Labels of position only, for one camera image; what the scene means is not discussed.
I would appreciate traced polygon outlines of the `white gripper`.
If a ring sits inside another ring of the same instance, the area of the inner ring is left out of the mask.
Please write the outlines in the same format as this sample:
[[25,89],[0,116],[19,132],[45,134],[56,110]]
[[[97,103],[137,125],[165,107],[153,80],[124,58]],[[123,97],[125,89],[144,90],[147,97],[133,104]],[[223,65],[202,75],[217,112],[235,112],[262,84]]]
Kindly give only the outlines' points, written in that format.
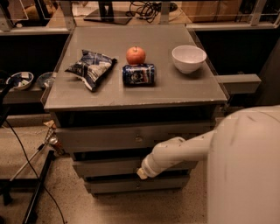
[[152,154],[147,155],[142,163],[141,168],[136,171],[140,179],[155,178],[158,174],[165,171],[166,168],[159,165],[153,158]]

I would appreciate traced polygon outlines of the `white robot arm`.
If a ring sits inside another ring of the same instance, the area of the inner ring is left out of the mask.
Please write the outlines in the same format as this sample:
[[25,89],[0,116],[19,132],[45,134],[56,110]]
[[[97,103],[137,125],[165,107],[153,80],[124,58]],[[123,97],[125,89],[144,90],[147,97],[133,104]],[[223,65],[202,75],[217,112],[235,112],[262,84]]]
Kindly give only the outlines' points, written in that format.
[[208,224],[280,224],[280,107],[245,108],[190,140],[158,143],[141,179],[183,161],[207,161]]

